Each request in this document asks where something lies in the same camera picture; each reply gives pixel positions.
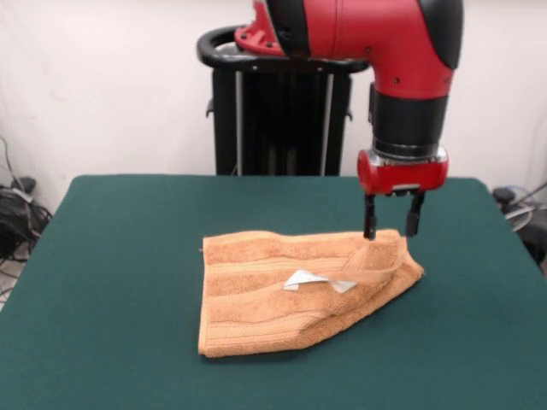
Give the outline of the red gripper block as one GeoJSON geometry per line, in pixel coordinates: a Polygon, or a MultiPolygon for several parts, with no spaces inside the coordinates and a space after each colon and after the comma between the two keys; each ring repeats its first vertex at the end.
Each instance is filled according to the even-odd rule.
{"type": "Polygon", "coordinates": [[[448,168],[448,153],[442,147],[424,161],[396,161],[382,157],[372,149],[362,150],[357,158],[357,174],[366,193],[363,236],[368,240],[376,238],[375,195],[408,190],[418,192],[414,193],[407,213],[405,236],[416,236],[426,196],[424,192],[440,188],[447,178],[448,168]]]}

